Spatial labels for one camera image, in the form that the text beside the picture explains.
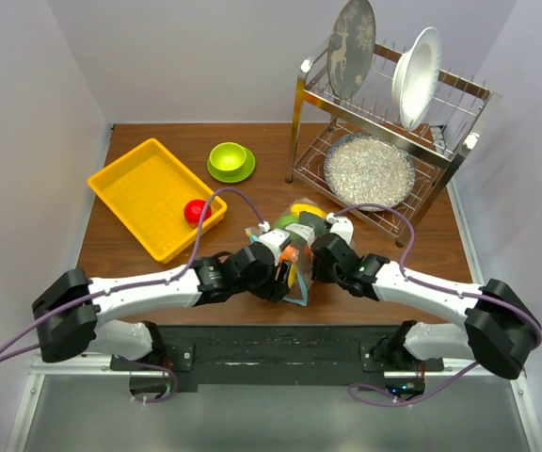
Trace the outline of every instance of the green saucer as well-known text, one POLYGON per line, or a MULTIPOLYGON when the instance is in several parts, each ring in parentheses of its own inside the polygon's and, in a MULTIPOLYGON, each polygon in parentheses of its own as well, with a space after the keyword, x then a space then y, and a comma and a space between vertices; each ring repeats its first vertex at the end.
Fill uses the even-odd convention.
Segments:
POLYGON ((254 171, 254 167, 256 167, 256 158, 254 158, 254 154, 250 151, 249 148, 244 148, 244 150, 246 151, 246 162, 244 162, 244 166, 237 174, 232 174, 231 176, 227 174, 221 174, 218 169, 211 165, 210 160, 206 162, 206 168, 208 168, 208 172, 210 172, 211 176, 217 179, 217 181, 224 182, 225 184, 236 184, 238 182, 246 180, 248 177, 250 177, 252 171, 254 171))

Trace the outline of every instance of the white bowl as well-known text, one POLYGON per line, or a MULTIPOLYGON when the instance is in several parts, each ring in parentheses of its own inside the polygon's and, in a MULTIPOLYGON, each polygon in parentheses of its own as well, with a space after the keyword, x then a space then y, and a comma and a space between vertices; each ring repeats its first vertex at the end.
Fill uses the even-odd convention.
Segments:
POLYGON ((417 128, 428 112, 437 88, 441 54, 440 34, 430 26, 396 64, 392 100, 399 106, 401 123, 407 130, 417 128))

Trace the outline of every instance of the round tray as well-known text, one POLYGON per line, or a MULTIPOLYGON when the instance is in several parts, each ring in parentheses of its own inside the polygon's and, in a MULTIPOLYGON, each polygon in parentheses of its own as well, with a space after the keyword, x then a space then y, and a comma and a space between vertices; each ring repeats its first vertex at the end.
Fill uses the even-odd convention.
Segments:
POLYGON ((372 202, 394 207, 415 185, 409 154, 372 134, 352 134, 336 141, 327 152, 324 173, 329 189, 348 205, 372 202))

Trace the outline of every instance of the metal dish rack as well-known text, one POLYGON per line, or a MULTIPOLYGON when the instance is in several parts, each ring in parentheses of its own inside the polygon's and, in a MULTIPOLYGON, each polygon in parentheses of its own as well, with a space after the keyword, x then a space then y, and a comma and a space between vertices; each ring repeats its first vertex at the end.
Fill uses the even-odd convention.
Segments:
MULTIPOLYGON (((406 131, 400 125, 399 108, 391 100, 392 75, 402 53, 394 50, 394 46, 387 47, 385 42, 376 44, 372 65, 361 89, 354 97, 341 100, 334 95, 327 79, 324 58, 327 42, 328 39, 322 42, 300 66, 286 182, 296 177, 346 206, 327 186, 324 175, 327 151, 344 135, 372 133, 412 157, 415 186, 395 209, 416 226, 476 145, 501 96, 490 92, 484 84, 475 84, 473 77, 468 80, 463 74, 454 75, 451 70, 440 71, 437 91, 424 122, 416 130, 406 131), (330 119, 313 143, 299 153, 300 120, 305 102, 326 111, 330 119), (441 127, 442 140, 433 138, 431 125, 441 127)), ((361 211, 354 214, 396 237, 398 246, 409 239, 407 226, 394 214, 361 211)))

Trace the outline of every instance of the metal frame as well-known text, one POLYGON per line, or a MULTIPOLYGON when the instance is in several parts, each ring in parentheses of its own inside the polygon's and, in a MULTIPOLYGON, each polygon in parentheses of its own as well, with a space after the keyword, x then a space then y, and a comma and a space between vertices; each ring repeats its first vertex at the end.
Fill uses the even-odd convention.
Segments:
MULTIPOLYGON (((324 40, 312 56, 300 66, 296 82, 292 134, 288 152, 286 182, 293 178, 308 184, 334 202, 346 206, 326 184, 323 163, 332 144, 346 134, 369 132, 407 151, 416 169, 416 184, 411 194, 396 209, 416 226, 432 203, 451 180, 466 157, 475 147, 501 96, 484 86, 473 83, 450 71, 440 71, 438 89, 430 106, 427 123, 415 131, 400 126, 399 112, 390 100, 392 74, 401 52, 383 44, 375 45, 370 72, 355 98, 338 99, 327 80, 328 39, 324 40), (313 143, 298 153, 302 107, 311 104, 330 115, 326 128, 313 143), (452 136, 437 145, 429 139, 430 121, 443 121, 452 136)), ((394 214, 388 212, 354 215, 396 237, 403 246, 409 239, 408 228, 394 214)))
MULTIPOLYGON (((7 452, 19 452, 24 450, 28 434, 35 416, 35 412, 40 400, 44 379, 47 375, 69 375, 69 376, 126 376, 143 375, 158 377, 159 372, 139 371, 139 372, 110 372, 110 356, 106 355, 87 355, 77 357, 64 363, 46 364, 36 356, 31 366, 30 374, 21 400, 16 420, 9 436, 7 452)), ((450 377, 463 369, 470 362, 463 360, 444 360, 444 370, 441 372, 431 372, 429 374, 442 375, 450 377)), ((388 378, 406 378, 415 375, 414 372, 386 372, 388 378)), ((471 376, 490 377, 492 374, 481 366, 477 366, 470 371, 471 376)), ((536 417, 534 406, 528 392, 526 377, 522 376, 516 381, 512 381, 512 390, 518 406, 518 412, 526 438, 531 452, 542 452, 542 432, 536 417)))

